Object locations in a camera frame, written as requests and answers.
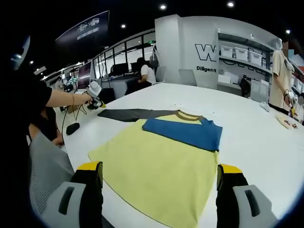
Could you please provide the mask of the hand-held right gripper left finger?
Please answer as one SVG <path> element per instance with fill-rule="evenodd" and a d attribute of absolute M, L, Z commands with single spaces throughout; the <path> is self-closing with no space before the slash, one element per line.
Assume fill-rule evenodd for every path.
<path fill-rule="evenodd" d="M 52 228 L 101 228 L 103 163 L 79 166 L 70 181 L 51 194 Z"/>

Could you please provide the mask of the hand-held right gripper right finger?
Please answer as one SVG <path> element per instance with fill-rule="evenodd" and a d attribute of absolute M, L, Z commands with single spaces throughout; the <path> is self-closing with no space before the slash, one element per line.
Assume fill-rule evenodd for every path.
<path fill-rule="evenodd" d="M 218 228 L 273 228 L 278 219 L 272 203 L 243 172 L 232 165 L 219 164 L 217 174 Z"/>

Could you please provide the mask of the person's left hand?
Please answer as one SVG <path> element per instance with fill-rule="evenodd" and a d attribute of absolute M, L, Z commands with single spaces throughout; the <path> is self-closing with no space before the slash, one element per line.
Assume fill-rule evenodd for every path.
<path fill-rule="evenodd" d="M 89 94 L 81 94 L 80 95 L 81 102 L 80 104 L 86 104 L 87 102 L 91 102 L 93 99 Z"/>

